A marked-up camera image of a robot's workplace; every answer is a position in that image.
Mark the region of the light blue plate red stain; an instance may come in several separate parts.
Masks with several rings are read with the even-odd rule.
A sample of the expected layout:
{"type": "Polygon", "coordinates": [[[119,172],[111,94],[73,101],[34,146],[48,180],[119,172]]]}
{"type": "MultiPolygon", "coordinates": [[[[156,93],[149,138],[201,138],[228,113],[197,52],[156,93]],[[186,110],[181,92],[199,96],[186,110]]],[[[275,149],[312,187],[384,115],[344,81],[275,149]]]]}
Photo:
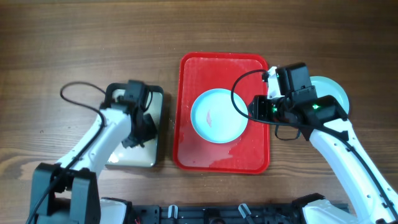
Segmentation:
{"type": "Polygon", "coordinates": [[[248,125],[248,109],[243,99],[224,88],[202,93],[193,103],[191,124],[204,140],[217,144],[234,141],[248,125]]]}

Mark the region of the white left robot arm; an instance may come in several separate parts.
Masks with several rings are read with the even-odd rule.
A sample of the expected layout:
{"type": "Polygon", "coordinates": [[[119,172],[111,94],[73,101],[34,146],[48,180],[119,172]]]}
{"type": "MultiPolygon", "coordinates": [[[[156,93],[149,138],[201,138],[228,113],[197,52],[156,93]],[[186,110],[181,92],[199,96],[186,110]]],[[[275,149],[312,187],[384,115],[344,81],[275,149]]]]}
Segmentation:
{"type": "Polygon", "coordinates": [[[132,203],[100,198],[97,178],[127,136],[130,117],[100,110],[80,142],[56,164],[39,164],[32,179],[28,223],[133,223],[132,203]]]}

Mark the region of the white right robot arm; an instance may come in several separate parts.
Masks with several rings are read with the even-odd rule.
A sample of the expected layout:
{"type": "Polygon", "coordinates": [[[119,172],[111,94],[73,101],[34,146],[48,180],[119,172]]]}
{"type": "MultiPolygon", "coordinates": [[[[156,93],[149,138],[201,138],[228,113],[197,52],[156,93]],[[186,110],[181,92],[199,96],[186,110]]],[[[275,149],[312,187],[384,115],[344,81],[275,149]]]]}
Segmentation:
{"type": "Polygon", "coordinates": [[[256,95],[248,110],[255,122],[301,132],[332,168],[360,223],[397,223],[397,193],[367,155],[334,97],[296,102],[287,96],[256,95]]]}

